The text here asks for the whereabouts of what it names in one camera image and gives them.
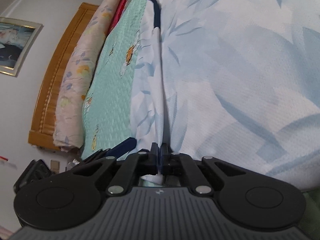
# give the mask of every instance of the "metal rivet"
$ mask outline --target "metal rivet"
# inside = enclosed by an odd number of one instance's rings
[[[196,192],[200,194],[208,194],[211,192],[211,188],[208,186],[198,186],[196,187]]]
[[[111,193],[111,194],[119,194],[119,193],[122,193],[124,191],[124,188],[121,187],[121,186],[111,186],[108,188],[108,191]]]

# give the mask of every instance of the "floral blanket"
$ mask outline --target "floral blanket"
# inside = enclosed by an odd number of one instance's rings
[[[55,114],[53,142],[62,150],[84,143],[82,106],[97,59],[120,0],[104,0],[80,37],[67,64]]]

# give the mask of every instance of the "light blue bedsheet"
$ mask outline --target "light blue bedsheet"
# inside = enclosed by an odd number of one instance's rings
[[[137,148],[167,141],[195,159],[212,155],[300,189],[319,186],[320,0],[159,4],[161,37],[150,1],[140,27]]]

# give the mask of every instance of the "wooden bed frame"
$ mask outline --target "wooden bed frame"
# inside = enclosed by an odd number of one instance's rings
[[[53,144],[52,135],[60,85],[71,54],[97,8],[97,5],[81,4],[52,56],[33,113],[28,139],[28,143],[32,145],[59,150]]]

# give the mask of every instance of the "picture frame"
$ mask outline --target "picture frame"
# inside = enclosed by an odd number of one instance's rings
[[[0,17],[0,72],[17,76],[42,24]]]

